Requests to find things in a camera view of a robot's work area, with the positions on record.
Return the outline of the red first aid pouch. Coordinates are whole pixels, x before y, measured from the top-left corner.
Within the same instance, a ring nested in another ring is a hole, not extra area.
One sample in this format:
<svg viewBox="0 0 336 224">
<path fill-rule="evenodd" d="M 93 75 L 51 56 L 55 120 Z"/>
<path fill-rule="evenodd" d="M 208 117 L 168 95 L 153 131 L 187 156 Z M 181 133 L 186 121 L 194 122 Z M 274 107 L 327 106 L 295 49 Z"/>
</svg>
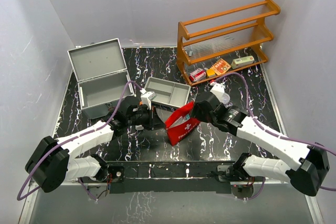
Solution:
<svg viewBox="0 0 336 224">
<path fill-rule="evenodd" d="M 184 139 L 192 130 L 194 130 L 199 124 L 200 121 L 196 118 L 191 117 L 191 111 L 194 106 L 194 102 L 191 101 L 188 104 L 182 106 L 181 108 L 175 110 L 169 118 L 165 121 L 165 129 L 168 135 L 170 144 L 175 146 L 182 139 Z M 171 127 L 171 125 L 180 117 L 185 116 L 186 114 L 190 115 L 190 119 L 177 126 Z"/>
</svg>

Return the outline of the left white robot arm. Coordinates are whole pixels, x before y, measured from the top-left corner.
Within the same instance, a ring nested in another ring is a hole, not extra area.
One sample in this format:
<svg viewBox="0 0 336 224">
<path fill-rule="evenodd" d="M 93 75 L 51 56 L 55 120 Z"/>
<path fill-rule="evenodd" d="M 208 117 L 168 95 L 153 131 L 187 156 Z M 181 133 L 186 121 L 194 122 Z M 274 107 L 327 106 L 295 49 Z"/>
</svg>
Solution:
<svg viewBox="0 0 336 224">
<path fill-rule="evenodd" d="M 92 148 L 122 135 L 130 126 L 149 131 L 165 128 L 156 108 L 136 97 L 126 97 L 107 117 L 73 135 L 44 137 L 25 170 L 45 193 L 57 189 L 64 181 L 89 177 L 103 182 L 109 177 L 109 165 L 97 154 L 80 157 Z"/>
</svg>

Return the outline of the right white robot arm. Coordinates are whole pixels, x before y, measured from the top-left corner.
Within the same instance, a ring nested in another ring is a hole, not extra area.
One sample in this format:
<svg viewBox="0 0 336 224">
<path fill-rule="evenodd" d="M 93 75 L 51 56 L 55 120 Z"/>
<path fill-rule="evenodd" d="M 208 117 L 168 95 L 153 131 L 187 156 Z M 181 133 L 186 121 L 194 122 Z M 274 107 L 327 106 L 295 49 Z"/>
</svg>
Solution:
<svg viewBox="0 0 336 224">
<path fill-rule="evenodd" d="M 290 183 L 299 192 L 316 196 L 330 169 L 327 151 L 322 145 L 297 143 L 261 124 L 247 111 L 231 105 L 225 106 L 212 93 L 196 98 L 191 117 L 210 123 L 222 132 L 248 140 L 275 155 L 262 158 L 242 153 L 226 171 L 227 178 L 268 177 Z"/>
</svg>

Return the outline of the white blue mask packet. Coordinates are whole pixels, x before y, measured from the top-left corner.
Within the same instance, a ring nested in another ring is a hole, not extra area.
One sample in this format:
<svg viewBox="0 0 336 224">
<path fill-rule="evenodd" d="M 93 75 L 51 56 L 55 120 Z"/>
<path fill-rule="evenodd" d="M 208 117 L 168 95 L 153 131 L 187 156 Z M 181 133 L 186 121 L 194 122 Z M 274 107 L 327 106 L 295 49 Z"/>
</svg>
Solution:
<svg viewBox="0 0 336 224">
<path fill-rule="evenodd" d="M 171 127 L 177 127 L 190 119 L 190 115 L 186 114 L 185 116 L 180 116 L 172 125 Z"/>
</svg>

